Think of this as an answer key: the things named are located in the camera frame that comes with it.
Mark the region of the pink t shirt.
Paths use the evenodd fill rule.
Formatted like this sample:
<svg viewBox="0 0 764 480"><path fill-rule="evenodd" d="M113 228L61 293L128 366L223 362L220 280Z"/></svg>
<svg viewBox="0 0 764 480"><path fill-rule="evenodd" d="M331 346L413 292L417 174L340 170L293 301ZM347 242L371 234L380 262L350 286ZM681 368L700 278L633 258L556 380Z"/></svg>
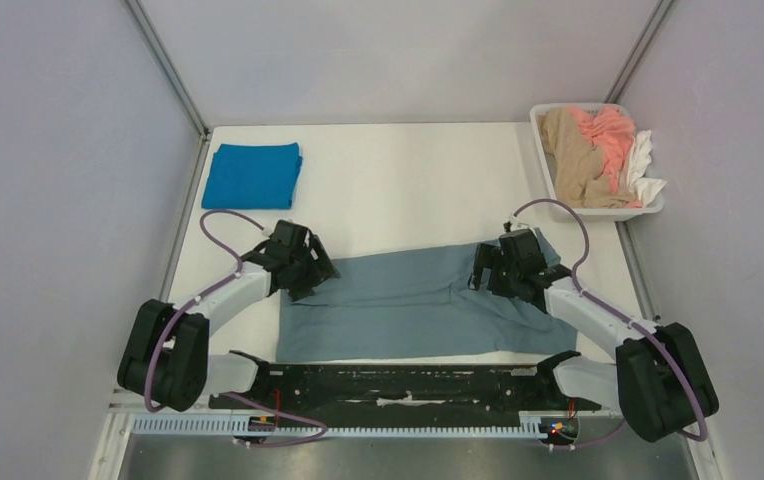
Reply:
<svg viewBox="0 0 764 480"><path fill-rule="evenodd" d="M604 106L597 114L579 107L568 107L583 138L601 157L600 166L592 169L586 182L586 208L639 208L637 195L625 179L630 153L635 143L635 124L619 107Z"/></svg>

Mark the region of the grey-blue t shirt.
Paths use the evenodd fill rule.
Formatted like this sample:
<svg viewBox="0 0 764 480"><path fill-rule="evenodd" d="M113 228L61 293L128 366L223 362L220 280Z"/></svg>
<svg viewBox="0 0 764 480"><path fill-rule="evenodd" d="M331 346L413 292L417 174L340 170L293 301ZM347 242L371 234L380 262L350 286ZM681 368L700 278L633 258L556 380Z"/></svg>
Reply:
<svg viewBox="0 0 764 480"><path fill-rule="evenodd" d="M340 275L283 296L282 363L572 350L577 331L518 298L471 290L474 243L337 259Z"/></svg>

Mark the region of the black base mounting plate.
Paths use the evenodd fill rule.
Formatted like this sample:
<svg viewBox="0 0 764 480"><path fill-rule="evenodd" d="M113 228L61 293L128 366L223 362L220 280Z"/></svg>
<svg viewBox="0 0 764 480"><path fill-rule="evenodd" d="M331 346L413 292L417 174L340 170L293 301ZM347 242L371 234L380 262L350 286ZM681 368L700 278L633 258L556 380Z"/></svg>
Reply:
<svg viewBox="0 0 764 480"><path fill-rule="evenodd" d="M527 364L270 363L244 396L330 428L513 427L521 412L601 408Z"/></svg>

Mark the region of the aluminium frame post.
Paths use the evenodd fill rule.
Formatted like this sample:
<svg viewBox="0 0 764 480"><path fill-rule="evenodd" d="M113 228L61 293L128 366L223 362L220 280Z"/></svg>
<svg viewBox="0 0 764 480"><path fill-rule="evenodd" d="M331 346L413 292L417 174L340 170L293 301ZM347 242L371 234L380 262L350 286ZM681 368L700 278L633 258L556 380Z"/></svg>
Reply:
<svg viewBox="0 0 764 480"><path fill-rule="evenodd" d="M618 104L620 102L676 4L676 0L658 0L656 2L641 33L609 89L604 100L605 103Z"/></svg>
<svg viewBox="0 0 764 480"><path fill-rule="evenodd" d="M146 42L152 57L157 62L162 76L167 81L177 101L182 107L188 122L201 139L206 139L210 133L210 129L198 107L195 105L193 97L184 84L164 42L150 19L143 2L139 0L123 0L122 3L128 10L136 28Z"/></svg>

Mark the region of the folded bright blue t shirt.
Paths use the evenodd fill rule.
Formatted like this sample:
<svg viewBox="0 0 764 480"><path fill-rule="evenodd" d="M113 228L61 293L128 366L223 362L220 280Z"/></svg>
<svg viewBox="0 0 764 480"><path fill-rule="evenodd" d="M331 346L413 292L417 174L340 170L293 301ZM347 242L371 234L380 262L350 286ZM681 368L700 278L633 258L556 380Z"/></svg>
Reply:
<svg viewBox="0 0 764 480"><path fill-rule="evenodd" d="M297 143L222 144L212 157L201 207L288 210L293 206L302 164Z"/></svg>

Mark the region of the white plastic laundry basket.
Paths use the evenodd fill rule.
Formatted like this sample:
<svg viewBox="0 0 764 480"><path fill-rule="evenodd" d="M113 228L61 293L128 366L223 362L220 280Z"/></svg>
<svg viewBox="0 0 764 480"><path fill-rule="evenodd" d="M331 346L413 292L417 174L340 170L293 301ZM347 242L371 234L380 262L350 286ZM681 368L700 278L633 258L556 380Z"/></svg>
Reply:
<svg viewBox="0 0 764 480"><path fill-rule="evenodd" d="M535 139L535 149L538 156L538 162L541 169L541 183L544 185L547 195L559 200L554 191L554 177L556 173L555 161L552 156L547 155L543 148L541 138L538 133L536 125L536 116L544 114L552 108L575 106L579 107L588 113L597 114L599 110L604 106L616 106L619 107L624 115L630 117L628 111L616 104L610 103L548 103L539 104L530 109L530 121L533 131L533 138ZM574 208L574 211L586 220L596 221L627 221L632 218L648 215L660 212L664 207L664 194L663 190L657 196L657 198L648 206L644 208Z"/></svg>

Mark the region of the left aluminium frame post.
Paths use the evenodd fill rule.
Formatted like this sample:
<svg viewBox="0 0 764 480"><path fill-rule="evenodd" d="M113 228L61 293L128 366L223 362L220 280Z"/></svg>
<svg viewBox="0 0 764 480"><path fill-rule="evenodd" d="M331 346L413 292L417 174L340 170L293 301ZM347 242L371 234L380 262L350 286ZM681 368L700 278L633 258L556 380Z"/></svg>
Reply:
<svg viewBox="0 0 764 480"><path fill-rule="evenodd" d="M201 139L206 139L210 133L210 129L198 107L195 105L193 97L184 84L164 42L150 19L143 2L139 0L123 0L122 3L128 10L136 28L146 42L152 57L157 62L162 76L167 81L177 101L182 107L188 122Z"/></svg>

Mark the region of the beige t shirt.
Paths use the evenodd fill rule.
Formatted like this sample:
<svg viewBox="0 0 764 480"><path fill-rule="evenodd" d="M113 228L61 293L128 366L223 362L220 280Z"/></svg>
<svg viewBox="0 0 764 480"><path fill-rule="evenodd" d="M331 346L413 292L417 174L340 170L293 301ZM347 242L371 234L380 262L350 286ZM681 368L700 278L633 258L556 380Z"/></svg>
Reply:
<svg viewBox="0 0 764 480"><path fill-rule="evenodd" d="M557 198L574 208L586 208L586 182L592 169L600 166L601 157L583 138L568 107L552 108L536 116L542 148L555 161L554 191Z"/></svg>

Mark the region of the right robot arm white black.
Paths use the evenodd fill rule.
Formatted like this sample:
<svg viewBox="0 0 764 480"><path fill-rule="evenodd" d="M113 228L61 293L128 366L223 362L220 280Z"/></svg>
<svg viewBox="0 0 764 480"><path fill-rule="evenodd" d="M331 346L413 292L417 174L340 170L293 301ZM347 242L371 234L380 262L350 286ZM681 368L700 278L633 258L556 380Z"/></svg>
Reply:
<svg viewBox="0 0 764 480"><path fill-rule="evenodd" d="M719 411L720 402L696 340L684 325L661 326L632 317L598 297L575 267L548 264L535 231L528 228L506 232L495 245L478 244L468 287L527 302L608 353L607 363L577 351L539 362L535 392L543 405L593 402L620 414L647 442L673 433L706 439L706 420ZM697 427L692 434L691 425Z"/></svg>

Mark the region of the right aluminium frame post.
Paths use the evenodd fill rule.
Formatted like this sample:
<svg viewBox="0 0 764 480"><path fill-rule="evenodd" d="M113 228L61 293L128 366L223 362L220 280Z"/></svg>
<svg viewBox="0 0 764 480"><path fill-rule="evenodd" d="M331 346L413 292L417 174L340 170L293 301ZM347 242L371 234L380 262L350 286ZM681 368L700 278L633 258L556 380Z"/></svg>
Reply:
<svg viewBox="0 0 764 480"><path fill-rule="evenodd" d="M676 4L676 0L658 0L656 2L641 33L609 89L604 100L605 103L618 104L620 102Z"/></svg>

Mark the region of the white t shirt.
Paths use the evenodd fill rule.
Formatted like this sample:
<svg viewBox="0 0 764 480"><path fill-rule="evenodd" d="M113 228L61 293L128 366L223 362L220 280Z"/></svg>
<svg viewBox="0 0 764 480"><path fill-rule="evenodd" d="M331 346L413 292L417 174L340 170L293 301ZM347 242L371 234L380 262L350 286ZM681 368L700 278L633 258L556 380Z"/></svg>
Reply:
<svg viewBox="0 0 764 480"><path fill-rule="evenodd" d="M626 204L627 208L648 207L667 184L666 180L646 175L652 164L652 149L652 131L639 131L635 136L620 179L620 186L632 196Z"/></svg>

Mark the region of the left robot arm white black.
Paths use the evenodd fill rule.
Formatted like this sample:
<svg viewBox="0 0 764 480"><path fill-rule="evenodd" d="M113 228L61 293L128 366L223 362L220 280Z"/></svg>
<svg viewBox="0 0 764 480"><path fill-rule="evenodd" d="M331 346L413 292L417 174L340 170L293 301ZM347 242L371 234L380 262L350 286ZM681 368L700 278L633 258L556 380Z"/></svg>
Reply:
<svg viewBox="0 0 764 480"><path fill-rule="evenodd" d="M119 387L141 395L150 411L183 412L203 395L231 392L248 408L265 405L265 361L243 353L212 354L211 336L246 308L283 292L292 300L339 277L319 236L280 220L252 250L233 252L233 268L188 300L144 302L117 372Z"/></svg>

